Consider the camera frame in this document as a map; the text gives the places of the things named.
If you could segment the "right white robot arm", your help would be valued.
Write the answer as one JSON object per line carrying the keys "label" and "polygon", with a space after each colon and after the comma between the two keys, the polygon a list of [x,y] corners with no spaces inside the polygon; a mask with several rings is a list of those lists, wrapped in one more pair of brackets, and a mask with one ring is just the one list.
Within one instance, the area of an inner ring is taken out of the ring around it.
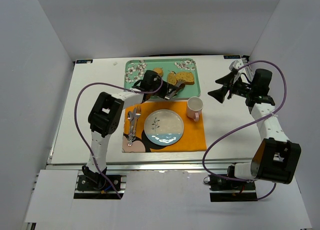
{"label": "right white robot arm", "polygon": [[252,181],[265,180],[275,183],[291,183],[301,155],[301,147],[285,135],[276,116],[275,102],[269,93],[272,73],[257,69],[253,79],[245,83],[233,68],[229,74],[216,80],[222,87],[210,91],[208,95],[220,103],[232,95],[245,98],[245,104],[257,126],[261,144],[251,162],[236,163],[228,168],[227,180]]}

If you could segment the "large yellow cake slice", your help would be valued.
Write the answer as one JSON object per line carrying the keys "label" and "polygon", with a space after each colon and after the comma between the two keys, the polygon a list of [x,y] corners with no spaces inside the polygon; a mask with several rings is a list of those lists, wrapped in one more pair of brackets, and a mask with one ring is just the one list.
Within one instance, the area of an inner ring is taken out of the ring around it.
{"label": "large yellow cake slice", "polygon": [[186,85],[193,85],[195,83],[195,78],[192,72],[178,72],[175,77],[178,81],[181,80]]}

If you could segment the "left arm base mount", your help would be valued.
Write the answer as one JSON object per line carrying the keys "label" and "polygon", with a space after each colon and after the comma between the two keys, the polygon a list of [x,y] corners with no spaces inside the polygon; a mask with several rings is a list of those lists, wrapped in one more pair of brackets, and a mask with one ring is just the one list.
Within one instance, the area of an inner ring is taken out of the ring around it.
{"label": "left arm base mount", "polygon": [[[107,175],[119,195],[122,197],[126,188],[126,175]],[[74,190],[74,199],[120,200],[111,184],[102,177],[102,181],[95,183],[83,173],[79,173]]]}

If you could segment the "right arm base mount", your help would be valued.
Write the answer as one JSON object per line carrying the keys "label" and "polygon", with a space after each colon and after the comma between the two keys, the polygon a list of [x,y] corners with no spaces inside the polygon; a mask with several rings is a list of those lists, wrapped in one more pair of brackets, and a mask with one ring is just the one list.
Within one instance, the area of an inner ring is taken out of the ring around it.
{"label": "right arm base mount", "polygon": [[218,175],[204,167],[208,176],[203,183],[209,186],[211,202],[253,202],[257,201],[256,186],[253,181],[236,180],[235,163],[226,170],[226,174]]}

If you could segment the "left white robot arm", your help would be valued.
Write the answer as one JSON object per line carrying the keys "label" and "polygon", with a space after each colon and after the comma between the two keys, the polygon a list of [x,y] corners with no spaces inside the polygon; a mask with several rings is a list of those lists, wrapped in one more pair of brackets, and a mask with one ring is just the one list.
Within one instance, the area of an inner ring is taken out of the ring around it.
{"label": "left white robot arm", "polygon": [[143,78],[130,89],[118,94],[100,93],[88,116],[91,147],[88,163],[82,167],[84,175],[97,182],[106,172],[108,144],[119,125],[123,109],[144,103],[151,96],[169,100],[184,83],[184,80],[175,84],[168,83],[155,71],[147,70]]}

